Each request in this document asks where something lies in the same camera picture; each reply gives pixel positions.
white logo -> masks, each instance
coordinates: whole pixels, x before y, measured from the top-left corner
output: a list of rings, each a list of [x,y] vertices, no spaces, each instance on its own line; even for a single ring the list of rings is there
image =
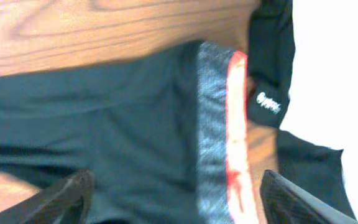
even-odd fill
[[[260,104],[261,107],[270,110],[274,114],[278,114],[281,110],[281,104],[275,102],[272,98],[267,98],[266,93],[264,92],[259,93],[256,97],[256,102]]]

dark blurry object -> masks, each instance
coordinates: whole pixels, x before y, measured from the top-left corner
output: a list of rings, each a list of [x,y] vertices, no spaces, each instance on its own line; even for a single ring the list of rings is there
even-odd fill
[[[358,223],[271,170],[264,173],[260,194],[269,224]]]
[[[93,175],[81,170],[0,213],[0,224],[85,224],[94,189]]]

wooden table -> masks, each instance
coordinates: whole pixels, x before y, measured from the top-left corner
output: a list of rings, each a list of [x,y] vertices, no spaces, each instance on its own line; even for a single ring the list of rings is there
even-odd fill
[[[249,17],[258,4],[258,0],[0,0],[0,76],[139,58],[198,38],[246,52]],[[273,129],[249,123],[249,157],[258,196],[263,171],[277,167],[274,139]],[[4,200],[0,211],[36,192],[0,174]],[[263,223],[262,207],[260,211]]]

black fabric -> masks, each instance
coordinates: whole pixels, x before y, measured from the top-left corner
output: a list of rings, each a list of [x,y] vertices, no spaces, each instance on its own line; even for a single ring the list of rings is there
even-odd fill
[[[287,112],[295,54],[291,0],[263,0],[250,18],[248,75],[257,85],[254,96],[275,92],[268,96],[280,104],[280,112],[260,106],[256,98],[249,101],[247,117],[259,124],[278,128]]]
[[[315,146],[286,131],[278,131],[277,155],[279,173],[284,178],[355,218],[343,185],[342,150]]]
[[[191,42],[123,65],[0,78],[0,171],[95,176],[88,223],[202,223]]]

wooden surface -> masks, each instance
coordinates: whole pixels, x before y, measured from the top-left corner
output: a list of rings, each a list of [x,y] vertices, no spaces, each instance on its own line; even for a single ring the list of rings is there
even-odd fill
[[[192,39],[247,51],[258,0],[0,0],[0,76],[139,58]],[[255,195],[275,131],[249,123]],[[0,174],[0,211],[37,189]],[[263,219],[262,207],[260,218]]]

